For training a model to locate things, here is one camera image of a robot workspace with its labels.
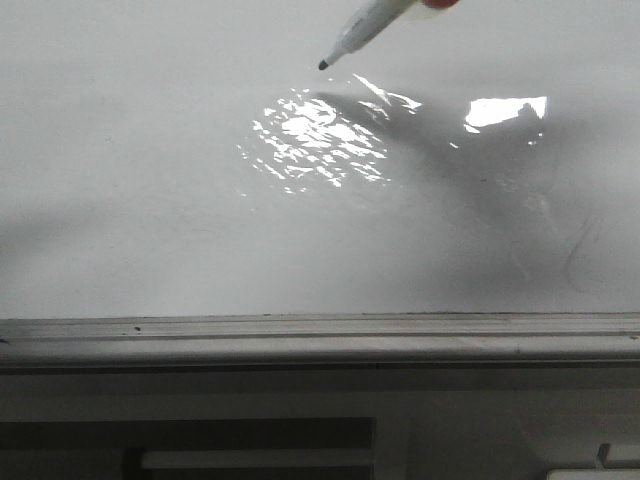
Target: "finger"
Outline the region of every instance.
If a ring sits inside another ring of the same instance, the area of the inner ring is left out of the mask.
[[[424,3],[429,8],[437,8],[440,10],[452,7],[453,5],[458,3],[458,1],[459,0],[422,0],[422,3]]]

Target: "dry erase marker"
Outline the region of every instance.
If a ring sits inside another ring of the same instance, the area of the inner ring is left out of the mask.
[[[417,0],[371,0],[362,7],[344,28],[333,49],[322,62],[327,69],[347,53],[354,53],[373,40]],[[423,0],[434,13],[448,8],[458,0]]]

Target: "hand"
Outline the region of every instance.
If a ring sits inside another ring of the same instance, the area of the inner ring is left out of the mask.
[[[452,7],[458,3],[458,1],[459,0],[422,0],[422,3],[429,8],[445,9]]]

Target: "whiteboard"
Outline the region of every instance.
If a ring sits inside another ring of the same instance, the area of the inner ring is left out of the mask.
[[[0,318],[640,307],[640,3],[0,0]]]

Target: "metal ledge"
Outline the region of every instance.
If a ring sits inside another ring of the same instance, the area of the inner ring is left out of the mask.
[[[0,320],[0,368],[640,361],[640,314]]]

